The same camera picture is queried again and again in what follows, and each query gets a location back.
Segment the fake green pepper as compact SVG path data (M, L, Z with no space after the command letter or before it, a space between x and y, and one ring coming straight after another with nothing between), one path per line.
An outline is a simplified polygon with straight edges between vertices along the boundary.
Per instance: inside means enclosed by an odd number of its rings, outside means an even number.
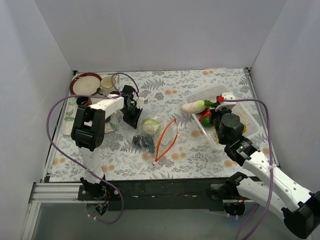
M207 116L204 116L204 117L201 119L200 123L201 123L201 125L202 125L204 128L212 128L212 127L213 127L213 125L212 125L212 124L210 123L210 121L209 121L209 118L210 118L210 116L207 115Z

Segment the fake green cabbage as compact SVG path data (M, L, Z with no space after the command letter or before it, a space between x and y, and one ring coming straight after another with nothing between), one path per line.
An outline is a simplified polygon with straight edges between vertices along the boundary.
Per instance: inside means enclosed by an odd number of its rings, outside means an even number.
M155 136L161 130L161 124L158 120L146 118L141 124L142 131L150 136Z

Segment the fake white daikon radish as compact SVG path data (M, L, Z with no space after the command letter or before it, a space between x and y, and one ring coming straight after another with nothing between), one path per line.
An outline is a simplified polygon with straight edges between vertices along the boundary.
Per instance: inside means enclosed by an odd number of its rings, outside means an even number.
M197 100L191 103L183 104L180 110L185 114L199 114L205 109L215 108L216 106L216 102L211 102L209 100Z

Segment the white plastic mesh basket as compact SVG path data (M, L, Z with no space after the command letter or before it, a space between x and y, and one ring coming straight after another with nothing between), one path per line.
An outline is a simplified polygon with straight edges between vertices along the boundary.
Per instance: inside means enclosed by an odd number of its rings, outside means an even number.
M197 101L209 104L207 124L203 124L205 117L196 114L192 116L214 151L223 151L226 145L231 145L237 140L251 140L260 131L260 125L242 103L225 102L236 98L236 95L222 83L195 90L184 98L187 105Z

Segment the clear zip top bag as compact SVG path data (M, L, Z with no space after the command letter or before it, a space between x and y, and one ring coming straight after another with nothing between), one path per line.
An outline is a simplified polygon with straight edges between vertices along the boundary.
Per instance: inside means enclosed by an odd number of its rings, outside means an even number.
M151 136L148 134L145 134L142 131L142 122L144 119L155 119L160 122L161 129L156 134L155 136ZM154 160L152 165L155 166L157 162L163 158L170 150L171 148L175 145L176 140L178 138L178 123L175 118L173 119L164 119L162 117L158 116L143 116L138 123L137 126L137 133L133 136L136 135L142 135L142 136L150 136L152 137L154 144L155 144L155 152L154 153L149 153L145 149L138 148L140 150L144 150L146 153L154 155Z

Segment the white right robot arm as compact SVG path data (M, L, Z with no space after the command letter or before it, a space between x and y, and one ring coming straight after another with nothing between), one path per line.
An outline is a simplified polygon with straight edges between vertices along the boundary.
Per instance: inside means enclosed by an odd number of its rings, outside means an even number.
M230 109L212 109L209 123L227 156L269 186L268 189L236 172L222 189L232 199L240 196L264 205L278 215L298 238L307 239L320 224L320 193L311 192L288 177L273 160L244 136L245 126Z

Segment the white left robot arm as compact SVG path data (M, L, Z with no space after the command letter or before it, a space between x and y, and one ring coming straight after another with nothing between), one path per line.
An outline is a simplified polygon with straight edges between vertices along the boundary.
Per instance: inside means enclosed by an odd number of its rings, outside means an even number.
M97 103L78 107L71 138L82 155L83 165L86 167L85 177L80 179L86 193L95 200L106 196L106 187L103 185L105 174L102 170L100 146L105 137L105 121L113 113L121 111L123 121L133 129L138 127L138 121L143 109L137 106L138 93L129 85L125 85L120 92L112 92Z

